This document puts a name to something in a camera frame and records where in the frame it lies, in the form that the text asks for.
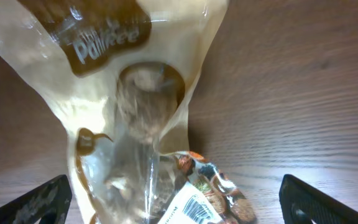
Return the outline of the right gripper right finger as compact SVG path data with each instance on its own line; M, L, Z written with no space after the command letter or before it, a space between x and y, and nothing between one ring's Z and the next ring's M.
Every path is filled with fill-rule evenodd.
M358 224L358 212L294 175L285 174L279 191L285 224Z

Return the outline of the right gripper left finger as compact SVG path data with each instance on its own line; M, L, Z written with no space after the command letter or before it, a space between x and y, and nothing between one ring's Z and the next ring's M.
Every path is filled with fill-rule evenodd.
M0 224L65 223L72 200L66 175L58 175L0 207Z

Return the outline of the white brown mushroom pouch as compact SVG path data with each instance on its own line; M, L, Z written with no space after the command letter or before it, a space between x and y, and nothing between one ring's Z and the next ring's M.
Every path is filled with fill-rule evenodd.
M68 136L88 223L253 223L188 143L188 105L228 0L0 1L0 56Z

